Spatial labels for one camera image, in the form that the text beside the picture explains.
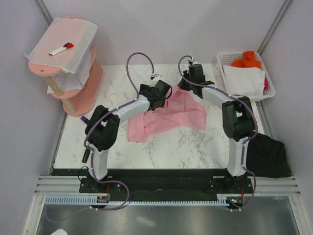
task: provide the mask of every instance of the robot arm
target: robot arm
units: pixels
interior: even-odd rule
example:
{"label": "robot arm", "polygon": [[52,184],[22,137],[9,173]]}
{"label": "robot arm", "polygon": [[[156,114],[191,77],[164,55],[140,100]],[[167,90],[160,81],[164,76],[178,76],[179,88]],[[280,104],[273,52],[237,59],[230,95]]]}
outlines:
{"label": "robot arm", "polygon": [[[228,96],[215,90],[216,85],[214,85],[213,82],[205,81],[203,69],[200,64],[190,65],[189,70],[184,71],[184,77],[196,84],[210,85],[211,88],[203,88],[181,80],[179,88],[187,91],[192,90],[193,93],[200,98],[208,100],[222,109],[223,129],[229,137],[229,162],[227,171],[231,180],[234,178],[241,179],[245,175],[245,170],[242,166],[246,165],[247,151],[247,148],[244,148],[243,153],[243,143],[248,137],[252,136],[254,130],[251,115],[240,102],[232,100]],[[154,110],[155,108],[164,107],[165,97],[170,88],[171,86],[163,81],[158,81],[155,87],[141,85],[139,91],[140,95],[136,102],[108,115],[103,120],[106,122],[105,126],[102,124],[97,125],[88,139],[92,147],[96,149],[93,165],[97,179],[104,178],[108,173],[107,160],[109,148],[115,143],[119,125],[135,115],[148,110]],[[250,100],[247,97],[239,97],[238,99],[245,102],[248,107],[252,109]],[[115,107],[108,109],[102,105],[96,107],[91,119],[85,119],[84,121],[87,124],[85,133],[87,134],[103,115],[114,108]]]}
{"label": "robot arm", "polygon": [[[219,107],[223,113],[223,129],[229,138],[229,161],[227,171],[231,177],[239,177],[245,174],[243,166],[246,166],[248,137],[253,135],[255,129],[252,116],[248,110],[238,101],[230,99],[229,96],[216,90],[217,86],[206,81],[201,64],[190,64],[189,70],[183,72],[183,76],[195,84],[209,85],[208,87],[199,87],[188,83],[182,79],[179,87],[186,91],[193,91],[194,94],[202,99],[212,102]],[[243,101],[251,110],[251,102],[248,97],[237,97]]]}

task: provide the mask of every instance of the orange cloth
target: orange cloth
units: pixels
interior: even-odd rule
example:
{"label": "orange cloth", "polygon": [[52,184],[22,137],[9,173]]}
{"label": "orange cloth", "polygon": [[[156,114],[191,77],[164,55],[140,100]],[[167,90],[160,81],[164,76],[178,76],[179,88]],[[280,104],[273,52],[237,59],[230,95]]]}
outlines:
{"label": "orange cloth", "polygon": [[245,51],[243,53],[243,58],[234,60],[233,63],[231,63],[231,66],[238,68],[257,67],[260,69],[262,66],[262,62],[255,60],[254,51]]}

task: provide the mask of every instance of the red wire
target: red wire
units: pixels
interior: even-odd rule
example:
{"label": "red wire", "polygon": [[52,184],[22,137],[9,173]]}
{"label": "red wire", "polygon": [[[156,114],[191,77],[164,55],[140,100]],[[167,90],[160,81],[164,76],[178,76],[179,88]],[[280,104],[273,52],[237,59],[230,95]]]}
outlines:
{"label": "red wire", "polygon": [[239,198],[239,200],[244,197],[244,194],[245,194],[245,192],[244,192],[244,189],[242,188],[242,189],[241,189],[241,197]]}

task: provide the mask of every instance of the metal floor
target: metal floor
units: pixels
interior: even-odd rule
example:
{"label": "metal floor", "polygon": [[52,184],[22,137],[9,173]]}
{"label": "metal floor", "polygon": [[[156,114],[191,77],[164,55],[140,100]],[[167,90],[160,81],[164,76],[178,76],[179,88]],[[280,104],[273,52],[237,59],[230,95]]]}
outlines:
{"label": "metal floor", "polygon": [[[58,220],[86,206],[45,205]],[[287,198],[255,197],[242,212],[216,207],[128,206],[119,211],[87,210],[58,224],[44,218],[37,235],[57,229],[68,235],[298,235]]]}

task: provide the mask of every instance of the black cloth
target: black cloth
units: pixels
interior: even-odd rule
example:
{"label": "black cloth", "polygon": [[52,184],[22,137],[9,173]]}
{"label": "black cloth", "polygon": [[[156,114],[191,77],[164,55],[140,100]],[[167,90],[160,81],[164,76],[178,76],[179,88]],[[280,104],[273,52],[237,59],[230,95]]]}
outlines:
{"label": "black cloth", "polygon": [[246,166],[256,176],[269,178],[291,176],[285,145],[259,133],[249,142]]}

